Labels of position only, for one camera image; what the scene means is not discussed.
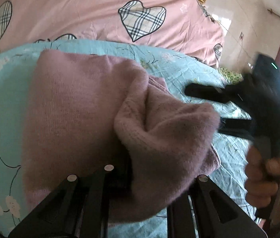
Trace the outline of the person's right hand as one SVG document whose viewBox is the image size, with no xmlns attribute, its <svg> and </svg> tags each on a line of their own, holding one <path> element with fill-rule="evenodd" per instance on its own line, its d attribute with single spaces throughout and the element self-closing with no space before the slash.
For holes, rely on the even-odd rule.
<svg viewBox="0 0 280 238">
<path fill-rule="evenodd" d="M 280 176 L 280 158 L 272 158 L 265 162 L 260 152 L 255 147 L 250 147 L 246 159 L 245 174 L 247 180 L 245 189 L 247 194 L 245 199 L 256 208 L 264 208 L 270 204 L 272 197 L 278 191 L 278 184 L 275 181 L 268 180 L 267 176 Z M 280 223 L 280 201 L 275 207 L 272 223 L 275 225 Z"/>
</svg>

